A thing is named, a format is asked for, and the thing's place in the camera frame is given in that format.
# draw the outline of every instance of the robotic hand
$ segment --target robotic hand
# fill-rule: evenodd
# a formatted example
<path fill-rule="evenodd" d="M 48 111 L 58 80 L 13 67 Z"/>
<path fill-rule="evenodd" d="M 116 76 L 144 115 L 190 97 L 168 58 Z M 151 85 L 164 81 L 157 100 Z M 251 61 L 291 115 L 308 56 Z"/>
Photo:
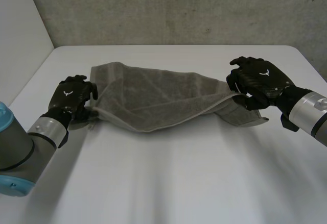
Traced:
<path fill-rule="evenodd" d="M 34 187 L 57 148 L 68 140 L 71 122 L 87 120 L 92 113 L 84 106 L 98 99 L 95 84 L 86 76 L 68 77 L 59 83 L 49 110 L 26 133 L 13 113 L 0 103 L 0 193 L 25 196 Z"/>
<path fill-rule="evenodd" d="M 248 110 L 276 106 L 282 111 L 284 128 L 299 128 L 327 146 L 327 98 L 294 83 L 269 61 L 239 57 L 230 62 L 239 65 L 227 76 L 231 90 L 246 95 L 234 96 L 234 101 Z"/>

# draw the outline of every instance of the table surface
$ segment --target table surface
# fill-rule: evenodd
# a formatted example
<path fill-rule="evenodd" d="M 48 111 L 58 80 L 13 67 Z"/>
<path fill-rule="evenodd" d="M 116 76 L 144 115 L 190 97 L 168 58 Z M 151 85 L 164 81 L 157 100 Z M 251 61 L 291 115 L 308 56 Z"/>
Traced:
<path fill-rule="evenodd" d="M 300 87 L 327 83 L 290 46 L 65 46 L 55 49 L 11 109 L 27 130 L 67 76 L 92 66 L 197 72 L 225 80 L 229 61 L 271 61 Z M 137 134 L 100 122 L 72 131 L 27 197 L 0 195 L 0 223 L 325 223 L 327 148 L 303 131 L 268 123 L 236 128 L 215 115 Z"/>

